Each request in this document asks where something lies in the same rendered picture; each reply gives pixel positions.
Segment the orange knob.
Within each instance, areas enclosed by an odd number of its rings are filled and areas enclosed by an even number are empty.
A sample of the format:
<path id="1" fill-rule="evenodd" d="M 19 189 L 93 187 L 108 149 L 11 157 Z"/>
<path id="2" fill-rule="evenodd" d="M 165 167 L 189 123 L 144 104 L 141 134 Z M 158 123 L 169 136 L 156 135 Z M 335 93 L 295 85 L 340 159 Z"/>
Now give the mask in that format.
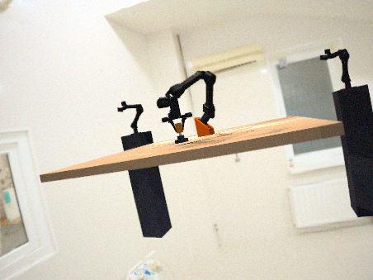
<path id="1" fill-rule="evenodd" d="M 183 132 L 183 130 L 182 130 L 182 123 L 181 122 L 175 124 L 175 127 L 176 127 L 177 133 L 182 133 Z"/>

